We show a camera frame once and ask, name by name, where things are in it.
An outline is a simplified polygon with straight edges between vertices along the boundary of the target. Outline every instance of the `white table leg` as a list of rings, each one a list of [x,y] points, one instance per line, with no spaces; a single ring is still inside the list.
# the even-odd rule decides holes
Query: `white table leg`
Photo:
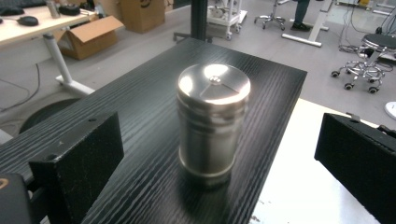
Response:
[[[47,48],[49,49],[52,58],[56,62],[59,71],[61,72],[61,77],[57,77],[56,79],[66,86],[66,88],[75,91],[82,95],[89,95],[94,92],[93,89],[86,87],[76,81],[70,76],[69,70],[67,69],[66,63],[64,62],[64,57],[62,56],[61,51],[56,44],[55,37],[53,34],[45,34],[44,35],[45,42],[47,44]]]

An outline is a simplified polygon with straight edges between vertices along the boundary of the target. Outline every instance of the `black wooden table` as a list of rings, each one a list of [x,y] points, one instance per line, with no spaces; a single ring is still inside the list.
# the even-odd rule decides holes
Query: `black wooden table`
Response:
[[[197,63],[229,64],[251,82],[232,179],[210,191],[186,184],[177,158],[177,78]],[[27,162],[40,150],[78,122],[118,111],[125,157],[84,223],[248,223],[305,75],[286,65],[186,39],[2,145],[0,173],[30,178]]]

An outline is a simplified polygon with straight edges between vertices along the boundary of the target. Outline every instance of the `stool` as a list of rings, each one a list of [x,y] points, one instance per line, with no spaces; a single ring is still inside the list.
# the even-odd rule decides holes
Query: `stool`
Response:
[[[347,74],[355,75],[352,82],[345,85],[346,90],[352,90],[358,77],[365,77],[369,83],[377,83],[376,87],[370,87],[369,92],[374,94],[379,91],[382,85],[384,71],[376,66],[376,60],[380,54],[396,50],[396,38],[391,35],[365,35],[361,41],[366,49],[374,52],[365,62],[347,62],[346,65],[332,72],[332,77],[338,77],[342,69],[346,69]]]
[[[262,23],[262,29],[265,29],[265,23],[267,23],[268,21],[276,21],[277,23],[279,23],[280,29],[282,31],[284,31],[285,30],[285,19],[283,19],[281,17],[276,17],[276,15],[275,15],[277,1],[278,0],[274,1],[273,11],[272,11],[271,15],[269,15],[269,16],[258,16],[258,17],[256,17],[254,19],[254,23],[256,23],[256,21],[258,19],[264,19],[264,22]]]

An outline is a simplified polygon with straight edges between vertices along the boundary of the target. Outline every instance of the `metal canister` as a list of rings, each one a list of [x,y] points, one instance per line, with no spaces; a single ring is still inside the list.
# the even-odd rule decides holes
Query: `metal canister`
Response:
[[[225,64],[196,64],[179,76],[179,160],[187,177],[205,187],[226,182],[247,110],[250,81]]]

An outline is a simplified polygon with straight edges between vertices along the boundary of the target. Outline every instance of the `white desk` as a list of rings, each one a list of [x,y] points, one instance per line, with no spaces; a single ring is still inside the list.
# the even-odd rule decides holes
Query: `white desk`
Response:
[[[314,159],[323,113],[342,114],[298,100],[250,220],[251,224],[378,223]]]
[[[39,24],[28,27],[9,20],[4,20],[0,24],[0,67],[2,71],[12,71],[12,69],[20,67],[21,64],[34,64],[52,57],[61,73],[56,77],[60,83],[83,95],[92,93],[93,89],[73,80],[51,32],[88,21],[94,16],[94,13],[82,10],[83,13],[75,17],[61,15],[61,18],[53,19],[47,7],[26,8],[24,11],[23,15],[4,18],[17,19],[21,16],[34,16],[38,19]]]

